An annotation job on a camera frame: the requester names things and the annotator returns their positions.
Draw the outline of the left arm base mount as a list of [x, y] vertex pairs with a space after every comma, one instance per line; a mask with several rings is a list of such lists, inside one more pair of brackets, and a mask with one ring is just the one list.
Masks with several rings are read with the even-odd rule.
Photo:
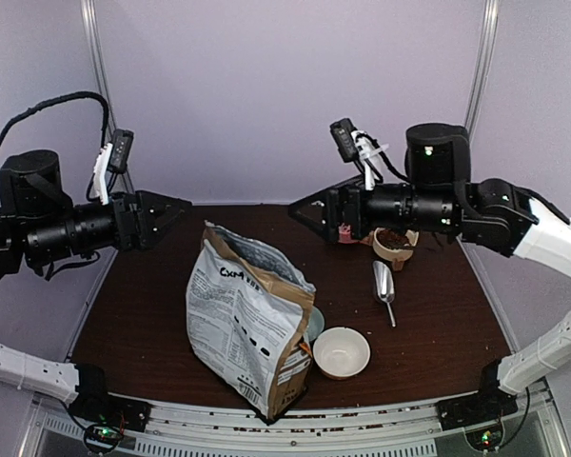
[[78, 375], [76, 397], [63, 406], [72, 422], [83, 430], [83, 444], [92, 455], [114, 451], [125, 439], [126, 430], [146, 430], [150, 403], [110, 394], [105, 372], [97, 366], [72, 366]]

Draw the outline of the dog food bag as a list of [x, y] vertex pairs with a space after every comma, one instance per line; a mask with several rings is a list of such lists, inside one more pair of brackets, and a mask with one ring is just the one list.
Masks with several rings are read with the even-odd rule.
[[195, 356], [266, 424], [306, 392], [316, 288], [278, 249], [205, 223], [186, 290]]

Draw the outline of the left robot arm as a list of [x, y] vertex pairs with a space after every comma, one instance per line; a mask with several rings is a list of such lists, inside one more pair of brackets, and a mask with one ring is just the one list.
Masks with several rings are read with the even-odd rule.
[[[80, 256], [88, 265], [101, 248], [152, 249], [191, 207], [188, 200], [145, 190], [74, 205], [62, 189], [56, 152], [11, 156], [0, 168], [0, 280], [22, 265], [50, 279], [56, 262]], [[0, 344], [0, 381], [68, 406], [80, 403], [98, 423], [118, 412], [104, 371], [94, 365], [51, 362]]]

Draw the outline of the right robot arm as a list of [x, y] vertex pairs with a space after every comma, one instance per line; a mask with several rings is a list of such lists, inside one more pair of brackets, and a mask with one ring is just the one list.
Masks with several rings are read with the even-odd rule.
[[391, 229], [446, 235], [517, 256], [571, 278], [571, 218], [537, 192], [503, 179], [471, 180], [470, 139], [463, 126], [425, 123], [405, 132], [405, 172], [386, 184], [370, 159], [384, 148], [347, 118], [330, 134], [359, 175], [288, 207], [289, 216], [328, 243], [362, 240]]

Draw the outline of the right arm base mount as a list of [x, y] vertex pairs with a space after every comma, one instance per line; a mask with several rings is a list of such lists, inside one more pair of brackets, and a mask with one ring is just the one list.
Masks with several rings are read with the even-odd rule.
[[436, 404], [443, 431], [495, 422], [495, 425], [485, 430], [466, 432], [467, 443], [473, 449], [484, 453], [502, 449], [506, 443], [502, 418], [518, 411], [517, 396], [499, 389], [499, 363], [500, 360], [494, 360], [482, 369], [477, 392], [441, 400]]

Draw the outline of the metal food scoop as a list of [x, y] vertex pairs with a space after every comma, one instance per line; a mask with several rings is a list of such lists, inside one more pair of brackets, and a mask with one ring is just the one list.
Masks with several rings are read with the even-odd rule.
[[377, 301], [385, 304], [389, 321], [394, 328], [397, 326], [392, 303], [395, 300], [395, 285], [390, 267], [381, 261], [372, 264], [374, 273], [374, 293]]

